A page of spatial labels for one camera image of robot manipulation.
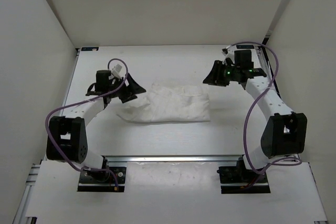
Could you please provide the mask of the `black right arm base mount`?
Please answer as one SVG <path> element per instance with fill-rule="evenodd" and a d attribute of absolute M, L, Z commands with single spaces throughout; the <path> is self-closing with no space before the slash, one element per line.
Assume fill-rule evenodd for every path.
<path fill-rule="evenodd" d="M 240 157 L 235 166 L 219 166 L 221 194 L 269 194 L 271 193 L 266 174 L 258 175 L 245 167 Z"/>

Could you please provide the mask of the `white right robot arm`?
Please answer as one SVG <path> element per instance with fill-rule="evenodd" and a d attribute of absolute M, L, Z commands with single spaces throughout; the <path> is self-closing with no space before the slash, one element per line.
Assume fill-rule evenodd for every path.
<path fill-rule="evenodd" d="M 204 84 L 226 87 L 237 82 L 254 99 L 267 123 L 256 147 L 248 148 L 247 124 L 244 121 L 243 147 L 244 164 L 236 168 L 236 177 L 247 182 L 268 165 L 280 165 L 288 156 L 301 154 L 304 150 L 307 117 L 288 107 L 272 89 L 271 81 L 262 68 L 256 68 L 250 49 L 222 50 L 225 59 L 216 60 Z"/>

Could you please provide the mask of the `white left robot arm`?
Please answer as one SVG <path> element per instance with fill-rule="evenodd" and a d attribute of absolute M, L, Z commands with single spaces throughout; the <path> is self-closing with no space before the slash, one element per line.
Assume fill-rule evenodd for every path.
<path fill-rule="evenodd" d="M 48 120 L 46 155 L 49 160 L 67 162 L 76 170 L 91 170 L 98 182 L 105 182 L 110 169 L 104 156 L 91 151 L 86 127 L 91 120 L 118 98 L 122 103 L 132 101 L 145 93 L 129 73 L 121 77 L 117 70 L 98 70 L 96 81 L 87 90 L 92 99 L 79 102 L 67 116 L 53 116 Z"/>

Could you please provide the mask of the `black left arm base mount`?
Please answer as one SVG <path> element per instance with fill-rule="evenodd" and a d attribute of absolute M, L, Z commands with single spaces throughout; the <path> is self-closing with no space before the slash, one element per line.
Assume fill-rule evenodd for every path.
<path fill-rule="evenodd" d="M 84 170 L 80 173 L 77 191 L 98 193 L 123 193 L 127 176 L 127 167 L 110 165 L 105 162 L 110 172 L 92 172 Z"/>

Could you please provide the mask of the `white pleated skirt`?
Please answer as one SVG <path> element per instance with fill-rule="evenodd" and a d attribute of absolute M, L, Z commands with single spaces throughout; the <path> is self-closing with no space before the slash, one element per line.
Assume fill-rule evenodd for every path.
<path fill-rule="evenodd" d="M 153 83 L 146 95 L 116 109 L 116 115 L 134 123 L 208 122 L 208 88 L 200 85 Z"/>

